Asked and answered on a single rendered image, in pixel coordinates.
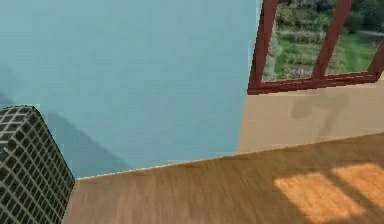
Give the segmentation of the red-brown framed window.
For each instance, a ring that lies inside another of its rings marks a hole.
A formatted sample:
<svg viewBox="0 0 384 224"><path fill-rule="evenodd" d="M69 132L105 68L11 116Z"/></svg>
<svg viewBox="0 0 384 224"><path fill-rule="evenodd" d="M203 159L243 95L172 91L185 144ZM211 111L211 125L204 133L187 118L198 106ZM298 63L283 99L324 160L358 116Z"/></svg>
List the red-brown framed window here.
<svg viewBox="0 0 384 224"><path fill-rule="evenodd" d="M384 40L380 43L366 71L326 75L326 69L341 29L350 13L351 5L352 0L337 0L331 24L310 77L263 82L262 74L278 6L278 0L263 0L250 66L247 94L261 95L377 82L384 72Z"/></svg>

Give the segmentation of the black white mesh bin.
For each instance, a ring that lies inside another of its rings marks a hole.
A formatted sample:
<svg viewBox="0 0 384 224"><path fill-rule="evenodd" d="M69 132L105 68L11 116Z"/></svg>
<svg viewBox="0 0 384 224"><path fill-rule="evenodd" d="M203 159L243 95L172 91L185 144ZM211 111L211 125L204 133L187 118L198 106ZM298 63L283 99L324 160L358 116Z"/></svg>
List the black white mesh bin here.
<svg viewBox="0 0 384 224"><path fill-rule="evenodd" d="M0 109L0 224L61 224L74 185L40 112Z"/></svg>

